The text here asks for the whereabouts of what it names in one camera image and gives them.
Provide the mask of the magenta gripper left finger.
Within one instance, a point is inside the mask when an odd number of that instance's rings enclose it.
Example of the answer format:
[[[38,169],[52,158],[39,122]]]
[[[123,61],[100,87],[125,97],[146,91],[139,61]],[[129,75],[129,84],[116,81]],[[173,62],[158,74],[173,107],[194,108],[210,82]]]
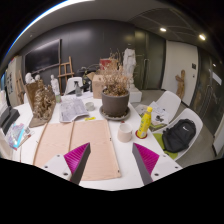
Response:
[[[64,159],[72,173],[70,179],[72,183],[80,183],[90,153],[90,143],[85,143],[64,155]]]

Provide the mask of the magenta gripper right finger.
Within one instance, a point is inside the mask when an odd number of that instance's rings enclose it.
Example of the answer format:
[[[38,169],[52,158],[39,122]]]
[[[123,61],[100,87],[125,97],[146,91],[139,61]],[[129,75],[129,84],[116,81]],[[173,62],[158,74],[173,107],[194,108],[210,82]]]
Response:
[[[159,155],[137,143],[133,144],[132,153],[135,157],[143,184],[147,185],[151,183],[151,174],[158,162]]]

